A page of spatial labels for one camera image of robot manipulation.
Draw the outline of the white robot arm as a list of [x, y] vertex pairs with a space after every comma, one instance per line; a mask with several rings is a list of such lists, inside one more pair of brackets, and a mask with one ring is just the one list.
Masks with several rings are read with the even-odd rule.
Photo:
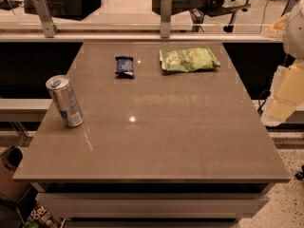
[[267, 29], [268, 32], [279, 30], [283, 50], [294, 57], [294, 62], [288, 67], [277, 67], [260, 117], [266, 126], [285, 123], [304, 103], [304, 0]]

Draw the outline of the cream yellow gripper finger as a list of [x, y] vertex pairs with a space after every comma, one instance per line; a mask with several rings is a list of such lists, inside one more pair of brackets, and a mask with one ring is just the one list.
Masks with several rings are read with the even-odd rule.
[[266, 126], [278, 126], [304, 103], [304, 62], [278, 66], [261, 115]]

